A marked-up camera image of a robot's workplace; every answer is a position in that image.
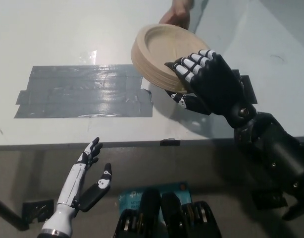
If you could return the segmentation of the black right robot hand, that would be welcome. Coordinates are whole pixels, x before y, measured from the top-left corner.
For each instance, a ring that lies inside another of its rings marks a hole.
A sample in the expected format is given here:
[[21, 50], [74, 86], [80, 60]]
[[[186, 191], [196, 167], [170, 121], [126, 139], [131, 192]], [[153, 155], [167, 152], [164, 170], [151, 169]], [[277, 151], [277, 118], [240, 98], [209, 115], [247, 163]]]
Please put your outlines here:
[[246, 99], [238, 76], [224, 58], [213, 50], [200, 50], [174, 62], [166, 62], [187, 93], [168, 91], [178, 105], [196, 113], [225, 117], [236, 129], [256, 116]]

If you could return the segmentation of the bare person hand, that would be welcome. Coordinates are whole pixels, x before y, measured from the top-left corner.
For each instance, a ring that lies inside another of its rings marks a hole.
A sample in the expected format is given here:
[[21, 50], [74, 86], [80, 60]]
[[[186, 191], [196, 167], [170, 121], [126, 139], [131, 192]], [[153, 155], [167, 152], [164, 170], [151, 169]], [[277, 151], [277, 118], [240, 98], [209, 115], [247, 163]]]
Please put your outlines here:
[[193, 0], [173, 0], [170, 9], [160, 19], [159, 24], [170, 24], [188, 30]]

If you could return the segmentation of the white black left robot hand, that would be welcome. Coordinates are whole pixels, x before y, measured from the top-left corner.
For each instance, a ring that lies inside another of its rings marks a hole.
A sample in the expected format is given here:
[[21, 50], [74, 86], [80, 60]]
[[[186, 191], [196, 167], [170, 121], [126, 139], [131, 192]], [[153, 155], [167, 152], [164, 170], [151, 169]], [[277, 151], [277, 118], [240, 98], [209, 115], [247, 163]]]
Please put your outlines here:
[[83, 150], [77, 162], [72, 166], [57, 201], [58, 209], [88, 212], [109, 191], [112, 181], [111, 164], [107, 163], [100, 179], [90, 186], [83, 194], [81, 190], [89, 168], [96, 163], [102, 143], [96, 137]]

